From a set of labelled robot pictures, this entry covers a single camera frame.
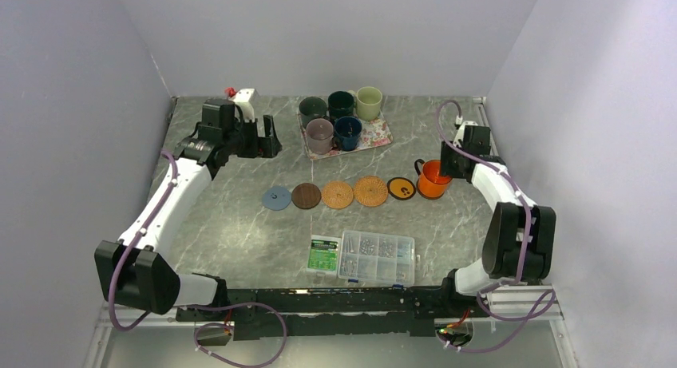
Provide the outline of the orange mug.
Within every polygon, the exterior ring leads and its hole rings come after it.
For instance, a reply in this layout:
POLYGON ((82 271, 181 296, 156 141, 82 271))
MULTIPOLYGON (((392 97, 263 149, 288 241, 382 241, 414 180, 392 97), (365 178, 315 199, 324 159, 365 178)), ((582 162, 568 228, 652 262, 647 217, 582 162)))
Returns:
POLYGON ((418 193, 429 200, 441 198, 453 180, 451 176, 441 174, 440 160, 417 159, 414 162, 414 170, 418 175, 418 193))

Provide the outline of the blue smiley coaster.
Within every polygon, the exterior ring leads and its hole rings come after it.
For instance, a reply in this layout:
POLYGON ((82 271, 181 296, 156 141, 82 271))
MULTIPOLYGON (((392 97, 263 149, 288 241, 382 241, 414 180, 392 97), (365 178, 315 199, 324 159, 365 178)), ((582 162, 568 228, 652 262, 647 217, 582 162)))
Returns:
POLYGON ((284 186, 273 186, 262 196, 262 205, 272 211, 281 211, 291 203, 291 192, 284 186))

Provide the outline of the black orange round coaster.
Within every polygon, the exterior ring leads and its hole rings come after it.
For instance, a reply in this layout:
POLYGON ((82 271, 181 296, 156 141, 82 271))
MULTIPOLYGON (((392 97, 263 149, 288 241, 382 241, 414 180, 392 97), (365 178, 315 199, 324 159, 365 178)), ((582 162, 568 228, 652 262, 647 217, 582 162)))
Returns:
POLYGON ((415 184, 405 177, 394 177, 386 183, 388 193, 396 200, 412 199, 418 192, 415 184))

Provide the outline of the lilac mug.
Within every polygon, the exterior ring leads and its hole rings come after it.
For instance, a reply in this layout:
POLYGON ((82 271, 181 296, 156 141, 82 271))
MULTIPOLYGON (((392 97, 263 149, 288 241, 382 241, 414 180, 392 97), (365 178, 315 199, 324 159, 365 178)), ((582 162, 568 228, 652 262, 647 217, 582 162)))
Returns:
POLYGON ((306 138, 311 152, 327 154, 334 145, 334 126, 325 118, 316 118, 307 124, 306 138))

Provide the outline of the grey mug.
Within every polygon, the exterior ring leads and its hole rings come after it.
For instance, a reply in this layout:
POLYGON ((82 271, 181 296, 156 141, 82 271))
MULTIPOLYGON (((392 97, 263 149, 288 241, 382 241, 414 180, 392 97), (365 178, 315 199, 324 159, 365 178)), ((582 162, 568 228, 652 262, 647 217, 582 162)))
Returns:
POLYGON ((314 119, 324 118, 327 115, 327 103, 321 97, 306 97, 299 103, 299 116, 302 127, 314 119))

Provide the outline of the dark wood coaster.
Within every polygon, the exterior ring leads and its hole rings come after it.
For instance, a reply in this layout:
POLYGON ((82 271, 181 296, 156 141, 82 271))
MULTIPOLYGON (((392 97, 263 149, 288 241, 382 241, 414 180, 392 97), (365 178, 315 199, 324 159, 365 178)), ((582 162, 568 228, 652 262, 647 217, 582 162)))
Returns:
POLYGON ((298 184, 291 193, 292 203, 300 209, 311 209, 316 207, 322 199, 320 189, 312 183, 298 184))

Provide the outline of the navy blue mug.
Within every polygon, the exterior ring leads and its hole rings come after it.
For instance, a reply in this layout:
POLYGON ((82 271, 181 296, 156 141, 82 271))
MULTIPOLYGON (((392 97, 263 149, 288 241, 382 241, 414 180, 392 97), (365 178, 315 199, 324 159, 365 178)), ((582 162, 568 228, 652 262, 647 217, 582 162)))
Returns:
POLYGON ((358 147, 362 123, 356 117, 340 117, 334 124, 334 142, 341 151, 353 151, 358 147))

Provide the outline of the dark green mug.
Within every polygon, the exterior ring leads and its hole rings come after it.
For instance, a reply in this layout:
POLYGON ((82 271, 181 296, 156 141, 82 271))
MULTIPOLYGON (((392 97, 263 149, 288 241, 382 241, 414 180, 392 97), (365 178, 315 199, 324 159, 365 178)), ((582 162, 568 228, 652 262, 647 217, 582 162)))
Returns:
POLYGON ((355 98, 349 91, 335 91, 327 98, 329 116, 332 120, 354 114, 355 98))

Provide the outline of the cream mug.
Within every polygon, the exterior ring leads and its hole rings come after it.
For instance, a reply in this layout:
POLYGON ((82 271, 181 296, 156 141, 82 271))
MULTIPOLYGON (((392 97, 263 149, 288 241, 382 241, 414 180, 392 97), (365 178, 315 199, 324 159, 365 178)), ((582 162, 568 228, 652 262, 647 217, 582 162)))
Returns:
POLYGON ((365 86, 357 91, 349 90, 355 98, 357 116, 363 121, 373 121, 381 112, 382 92, 373 87, 365 86))

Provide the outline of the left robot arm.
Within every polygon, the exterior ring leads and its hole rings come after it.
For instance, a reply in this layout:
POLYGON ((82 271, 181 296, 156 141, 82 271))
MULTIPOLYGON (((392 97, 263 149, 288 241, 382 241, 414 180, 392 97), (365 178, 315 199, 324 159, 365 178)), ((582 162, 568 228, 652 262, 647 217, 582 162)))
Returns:
POLYGON ((164 257, 180 225, 230 157, 274 158, 283 147, 273 116, 258 120, 249 100, 206 100, 193 131, 172 151, 169 166, 141 214, 114 241, 101 242, 94 259, 106 302, 163 315, 174 307, 198 307, 223 318, 230 299, 224 279, 179 274, 164 257))

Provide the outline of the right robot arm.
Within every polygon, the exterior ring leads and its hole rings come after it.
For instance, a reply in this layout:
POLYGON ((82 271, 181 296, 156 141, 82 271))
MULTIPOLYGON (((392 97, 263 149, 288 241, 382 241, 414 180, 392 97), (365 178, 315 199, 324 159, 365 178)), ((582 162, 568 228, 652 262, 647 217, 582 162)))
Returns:
POLYGON ((441 308, 450 316, 467 310, 471 295, 500 285, 544 279, 552 266, 556 213, 517 186, 505 162, 492 155, 490 139, 488 127, 464 121, 453 142, 441 143, 440 173, 466 180, 493 210, 481 256, 457 269, 455 286, 440 294, 441 308))

